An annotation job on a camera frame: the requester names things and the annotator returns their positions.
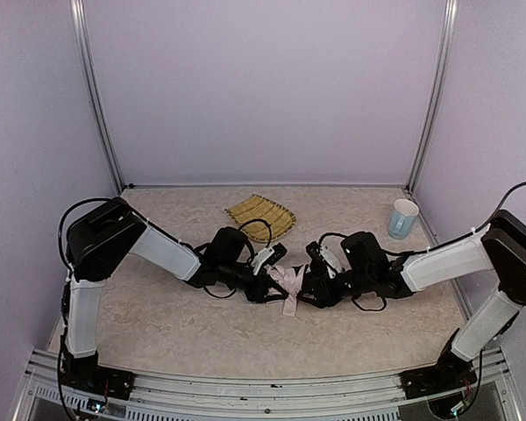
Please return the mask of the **pink folding umbrella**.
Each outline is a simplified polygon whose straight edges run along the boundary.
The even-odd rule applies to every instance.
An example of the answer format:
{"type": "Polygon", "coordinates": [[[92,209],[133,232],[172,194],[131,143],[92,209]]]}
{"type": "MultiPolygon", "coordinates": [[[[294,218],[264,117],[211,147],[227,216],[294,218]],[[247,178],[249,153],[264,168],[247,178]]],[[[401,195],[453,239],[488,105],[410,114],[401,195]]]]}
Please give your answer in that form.
{"type": "Polygon", "coordinates": [[[267,270],[267,274],[288,292],[288,297],[284,300],[282,314],[294,317],[297,310],[297,295],[302,290],[303,277],[307,266],[286,268],[275,265],[267,270]]]}

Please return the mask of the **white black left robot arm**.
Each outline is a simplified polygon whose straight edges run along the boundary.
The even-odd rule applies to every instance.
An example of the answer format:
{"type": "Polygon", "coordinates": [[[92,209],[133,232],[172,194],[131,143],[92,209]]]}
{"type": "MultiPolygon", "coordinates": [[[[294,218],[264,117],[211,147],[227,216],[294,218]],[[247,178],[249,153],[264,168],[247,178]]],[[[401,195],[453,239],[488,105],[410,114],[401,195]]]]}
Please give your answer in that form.
{"type": "Polygon", "coordinates": [[[224,226],[193,246],[121,197],[92,197],[69,207],[58,223],[57,246],[68,272],[63,347],[76,360],[97,355],[103,290],[128,260],[143,261],[194,289],[222,283],[251,303],[267,302],[274,287],[239,228],[224,226]]]}

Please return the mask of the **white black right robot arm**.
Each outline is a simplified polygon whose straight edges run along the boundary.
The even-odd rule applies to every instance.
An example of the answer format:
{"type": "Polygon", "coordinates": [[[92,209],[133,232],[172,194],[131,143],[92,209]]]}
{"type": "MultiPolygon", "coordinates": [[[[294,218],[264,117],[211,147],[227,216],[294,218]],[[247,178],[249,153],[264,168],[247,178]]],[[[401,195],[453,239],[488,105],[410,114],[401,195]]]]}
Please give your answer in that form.
{"type": "Polygon", "coordinates": [[[507,210],[496,211],[483,227],[421,252],[389,253],[370,232],[346,236],[340,245],[347,270],[319,243],[307,245],[311,262],[297,295],[300,301],[322,309],[367,293],[382,301],[402,299],[461,276],[496,273],[497,287],[452,337],[453,359],[473,360],[526,307],[526,225],[507,210]]]}

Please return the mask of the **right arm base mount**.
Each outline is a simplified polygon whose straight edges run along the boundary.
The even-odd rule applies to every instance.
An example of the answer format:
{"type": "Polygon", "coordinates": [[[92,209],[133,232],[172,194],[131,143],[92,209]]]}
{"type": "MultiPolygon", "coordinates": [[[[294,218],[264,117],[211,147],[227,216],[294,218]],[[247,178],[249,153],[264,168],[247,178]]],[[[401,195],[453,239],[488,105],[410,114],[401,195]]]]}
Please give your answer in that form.
{"type": "Polygon", "coordinates": [[[434,365],[405,370],[400,373],[407,399],[434,395],[473,384],[478,377],[470,361],[460,359],[451,351],[456,330],[448,339],[434,365]]]}

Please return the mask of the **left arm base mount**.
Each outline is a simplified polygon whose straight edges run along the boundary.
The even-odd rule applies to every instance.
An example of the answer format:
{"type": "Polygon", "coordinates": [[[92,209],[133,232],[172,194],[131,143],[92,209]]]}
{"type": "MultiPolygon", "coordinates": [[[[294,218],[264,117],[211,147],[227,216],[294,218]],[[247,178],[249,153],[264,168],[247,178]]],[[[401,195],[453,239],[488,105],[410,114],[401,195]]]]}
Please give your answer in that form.
{"type": "Polygon", "coordinates": [[[80,391],[128,401],[135,381],[131,371],[105,367],[98,364],[98,352],[92,356],[75,358],[68,351],[66,335],[60,336],[59,381],[80,391]]]}

